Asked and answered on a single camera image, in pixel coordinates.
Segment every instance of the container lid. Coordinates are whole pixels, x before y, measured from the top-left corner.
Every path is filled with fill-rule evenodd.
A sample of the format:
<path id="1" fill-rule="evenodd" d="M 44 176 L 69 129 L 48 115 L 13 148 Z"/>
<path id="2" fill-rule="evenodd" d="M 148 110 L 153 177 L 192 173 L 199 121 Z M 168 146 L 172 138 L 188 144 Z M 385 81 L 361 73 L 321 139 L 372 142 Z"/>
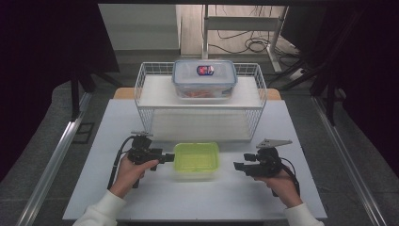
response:
<path id="1" fill-rule="evenodd" d="M 229 60 L 177 60 L 173 66 L 175 84 L 236 84 L 237 75 Z"/>
<path id="2" fill-rule="evenodd" d="M 178 172 L 213 172 L 219 168 L 219 148 L 212 143 L 180 143 L 174 148 Z"/>

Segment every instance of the white table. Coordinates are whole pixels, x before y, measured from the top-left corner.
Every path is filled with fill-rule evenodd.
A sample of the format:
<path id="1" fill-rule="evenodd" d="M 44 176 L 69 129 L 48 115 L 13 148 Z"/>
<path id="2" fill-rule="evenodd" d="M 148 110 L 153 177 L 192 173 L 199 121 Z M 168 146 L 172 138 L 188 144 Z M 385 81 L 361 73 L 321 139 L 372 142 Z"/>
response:
<path id="1" fill-rule="evenodd" d="M 135 102 L 110 100 L 63 219 L 80 218 L 88 205 L 103 196 L 117 151 L 132 130 L 143 130 Z M 132 189 L 126 196 L 127 205 L 118 220 L 261 221 L 285 218 L 282 214 L 285 206 L 272 196 L 271 190 L 233 166 L 233 162 L 245 162 L 243 153 L 256 153 L 255 146 L 264 138 L 293 142 L 278 147 L 279 155 L 294 164 L 301 198 L 313 215 L 326 218 L 288 109 L 284 101 L 268 101 L 251 142 L 217 143 L 220 168 L 212 179 L 181 181 L 177 179 L 172 163 L 160 164 L 157 171 L 147 171 L 139 188 Z M 153 148 L 163 148 L 164 153 L 172 153 L 175 145 L 176 142 L 152 143 Z"/>

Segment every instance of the green plastic container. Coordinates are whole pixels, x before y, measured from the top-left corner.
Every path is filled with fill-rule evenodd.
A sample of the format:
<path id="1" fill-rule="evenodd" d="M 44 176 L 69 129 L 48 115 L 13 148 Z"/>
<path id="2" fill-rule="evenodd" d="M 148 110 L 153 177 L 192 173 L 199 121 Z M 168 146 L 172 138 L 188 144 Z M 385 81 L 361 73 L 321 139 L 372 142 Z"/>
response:
<path id="1" fill-rule="evenodd" d="M 180 143 L 174 148 L 174 169 L 178 172 L 214 172 L 219 168 L 216 143 Z"/>

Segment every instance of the white wire basket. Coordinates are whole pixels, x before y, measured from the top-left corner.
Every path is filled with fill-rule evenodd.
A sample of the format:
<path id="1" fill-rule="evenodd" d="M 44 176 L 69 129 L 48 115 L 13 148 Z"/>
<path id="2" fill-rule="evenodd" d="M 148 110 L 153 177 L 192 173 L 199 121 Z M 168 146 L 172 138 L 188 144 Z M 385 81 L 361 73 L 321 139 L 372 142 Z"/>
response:
<path id="1" fill-rule="evenodd" d="M 173 64 L 144 62 L 136 80 L 137 110 L 153 140 L 252 140 L 267 97 L 258 64 L 234 64 L 238 82 L 223 101 L 179 98 L 171 79 Z"/>

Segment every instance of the white sleeve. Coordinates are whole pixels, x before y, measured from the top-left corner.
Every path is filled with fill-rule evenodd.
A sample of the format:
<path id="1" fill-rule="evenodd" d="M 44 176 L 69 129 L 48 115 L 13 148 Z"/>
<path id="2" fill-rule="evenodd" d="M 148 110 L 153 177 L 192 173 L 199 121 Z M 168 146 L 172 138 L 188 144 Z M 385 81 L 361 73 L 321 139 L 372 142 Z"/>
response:
<path id="1" fill-rule="evenodd" d="M 117 225 L 117 214 L 126 201 L 106 190 L 103 198 L 94 205 L 89 206 L 85 214 L 76 220 L 73 226 L 108 226 Z"/>
<path id="2" fill-rule="evenodd" d="M 314 218 L 306 203 L 285 209 L 284 214 L 290 226 L 324 226 L 323 222 Z"/>

